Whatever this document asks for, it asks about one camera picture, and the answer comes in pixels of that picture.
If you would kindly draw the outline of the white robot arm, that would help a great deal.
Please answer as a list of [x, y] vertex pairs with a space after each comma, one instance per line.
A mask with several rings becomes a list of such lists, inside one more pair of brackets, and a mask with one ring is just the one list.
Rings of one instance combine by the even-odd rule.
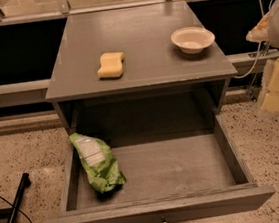
[[[279, 0], [275, 0], [270, 10], [246, 36], [248, 42], [269, 42], [279, 49]], [[259, 98], [260, 111], [264, 114], [279, 113], [279, 58], [269, 59], [264, 66], [262, 93]]]

